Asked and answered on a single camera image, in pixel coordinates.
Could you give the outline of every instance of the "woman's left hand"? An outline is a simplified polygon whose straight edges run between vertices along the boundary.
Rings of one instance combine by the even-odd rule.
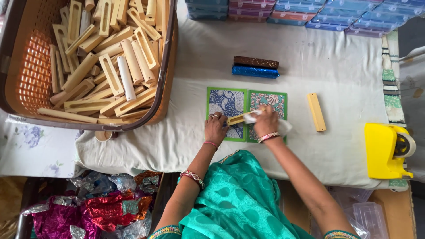
[[[205,121],[205,141],[213,142],[218,147],[226,137],[229,127],[223,127],[224,122],[227,120],[226,116],[217,111],[214,115],[216,116],[210,116]]]

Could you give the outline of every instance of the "white plastic cylinder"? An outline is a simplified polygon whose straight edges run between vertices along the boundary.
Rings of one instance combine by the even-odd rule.
[[[117,57],[119,74],[124,86],[125,98],[127,102],[136,100],[136,93],[134,92],[133,81],[131,80],[130,69],[125,57]]]

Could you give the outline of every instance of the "teal sari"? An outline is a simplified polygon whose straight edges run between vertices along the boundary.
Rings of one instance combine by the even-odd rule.
[[[280,211],[276,180],[268,178],[250,152],[239,150],[210,165],[204,183],[179,225],[161,228],[149,239],[314,239]],[[358,238],[342,231],[327,236]]]

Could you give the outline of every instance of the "woman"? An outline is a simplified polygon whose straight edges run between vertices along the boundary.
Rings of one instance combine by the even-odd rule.
[[[325,187],[278,136],[278,115],[263,109],[254,129],[286,171],[326,239],[359,239]],[[226,136],[227,117],[205,121],[205,142],[168,201],[149,239],[313,239],[279,210],[280,191],[248,151],[236,151],[210,165]]]

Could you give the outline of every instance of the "stacked plastic box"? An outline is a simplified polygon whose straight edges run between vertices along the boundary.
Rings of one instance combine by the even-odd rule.
[[[276,0],[230,0],[229,19],[264,23],[272,13]]]
[[[268,23],[303,26],[322,8],[326,0],[277,0]]]
[[[382,0],[328,0],[306,27],[344,31],[363,13],[374,9],[381,2]]]
[[[385,0],[346,29],[346,34],[382,37],[425,12],[425,0]]]
[[[184,0],[192,20],[226,20],[228,0]]]

